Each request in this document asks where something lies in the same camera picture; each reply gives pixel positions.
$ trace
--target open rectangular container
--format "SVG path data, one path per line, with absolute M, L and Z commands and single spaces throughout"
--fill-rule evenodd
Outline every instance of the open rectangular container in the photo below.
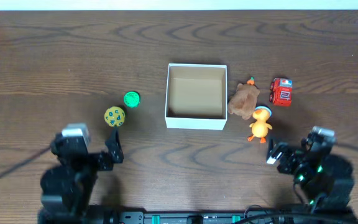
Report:
M 167 128 L 222 130 L 227 121 L 227 66 L 170 63 Z

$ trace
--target yellow ball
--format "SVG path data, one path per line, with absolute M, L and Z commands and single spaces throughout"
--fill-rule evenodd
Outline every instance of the yellow ball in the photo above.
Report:
M 125 121 L 125 112 L 118 106 L 112 106 L 104 113 L 104 121 L 111 127 L 120 127 Z

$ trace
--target green lid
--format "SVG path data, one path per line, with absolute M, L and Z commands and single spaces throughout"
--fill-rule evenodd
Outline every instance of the green lid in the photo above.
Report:
M 129 91 L 124 96 L 124 103 L 129 108 L 136 108 L 140 104 L 140 95 L 135 91 Z

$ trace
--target red toy car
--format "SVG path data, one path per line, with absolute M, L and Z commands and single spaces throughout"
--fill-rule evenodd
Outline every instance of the red toy car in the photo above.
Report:
M 274 105 L 290 106 L 292 100 L 292 80 L 286 78 L 275 78 L 270 85 L 269 101 Z

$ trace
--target toy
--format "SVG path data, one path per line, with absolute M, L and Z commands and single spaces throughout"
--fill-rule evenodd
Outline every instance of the toy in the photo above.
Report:
M 112 106 L 104 113 L 104 121 L 111 127 L 120 127 L 125 121 L 125 112 L 118 106 Z
M 254 78 L 248 80 L 247 84 L 238 84 L 236 94 L 227 105 L 230 114 L 242 116 L 242 119 L 249 119 L 256 107 L 256 101 L 260 90 L 256 88 Z
M 278 106 L 290 106 L 292 100 L 292 80 L 286 78 L 275 78 L 270 85 L 269 101 Z
M 258 106 L 255 108 L 252 117 L 254 117 L 257 121 L 250 124 L 252 135 L 248 137 L 248 141 L 253 140 L 254 137 L 260 138 L 260 143 L 265 143 L 265 136 L 267 135 L 269 129 L 273 129 L 273 127 L 266 123 L 266 121 L 271 117 L 272 111 L 266 106 Z
M 135 91 L 129 91 L 124 96 L 124 103 L 129 108 L 136 108 L 140 105 L 140 95 Z

